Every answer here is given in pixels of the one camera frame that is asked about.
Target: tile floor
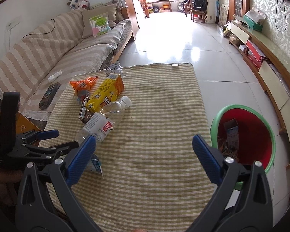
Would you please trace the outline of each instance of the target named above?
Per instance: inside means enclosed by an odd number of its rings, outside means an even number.
[[[193,23],[180,12],[151,14],[119,61],[122,66],[192,63],[210,124],[218,111],[229,104],[249,106],[264,116],[276,139],[274,166],[267,174],[276,224],[288,208],[288,141],[278,134],[280,126],[271,101],[235,47],[218,34],[216,25]],[[235,204],[238,194],[233,192],[228,207]]]

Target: white bottle cap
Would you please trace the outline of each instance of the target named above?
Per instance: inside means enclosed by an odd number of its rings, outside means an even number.
[[[121,100],[124,101],[124,103],[127,105],[127,108],[132,105],[131,99],[129,99],[127,96],[123,96]]]

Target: stuffed animal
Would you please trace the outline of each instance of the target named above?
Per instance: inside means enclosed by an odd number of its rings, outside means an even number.
[[[67,3],[70,6],[71,10],[79,9],[79,8],[89,8],[89,2],[87,0],[69,0]]]

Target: hanging black cable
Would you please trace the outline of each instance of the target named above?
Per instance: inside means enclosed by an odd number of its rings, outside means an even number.
[[[276,28],[278,29],[278,31],[281,32],[281,33],[284,33],[286,31],[286,29],[287,29],[287,17],[286,17],[286,9],[285,9],[285,0],[282,0],[282,2],[283,2],[283,5],[284,5],[285,22],[286,22],[286,27],[285,27],[284,31],[280,31],[280,29],[277,27],[277,7],[278,7],[278,0],[277,0],[277,4],[276,4],[275,24],[276,24]]]
[[[47,33],[33,33],[33,34],[25,35],[24,37],[26,37],[26,36],[31,36],[31,35],[45,35],[45,34],[49,34],[49,33],[51,33],[51,32],[55,29],[55,27],[56,27],[56,21],[55,21],[54,19],[52,19],[52,20],[54,21],[55,25],[54,25],[54,28],[53,28],[50,32],[47,32]]]

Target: striped sofa cover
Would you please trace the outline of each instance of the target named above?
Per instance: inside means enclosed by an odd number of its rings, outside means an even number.
[[[120,22],[107,34],[82,39],[83,11],[76,9],[55,17],[9,50],[0,60],[0,99],[5,91],[19,91],[20,112],[27,118],[47,121],[73,76],[99,70],[106,60],[110,62],[123,33],[131,31],[131,21]],[[50,86],[48,77],[59,70],[62,75],[53,83],[61,86],[50,106],[40,110],[39,102]]]

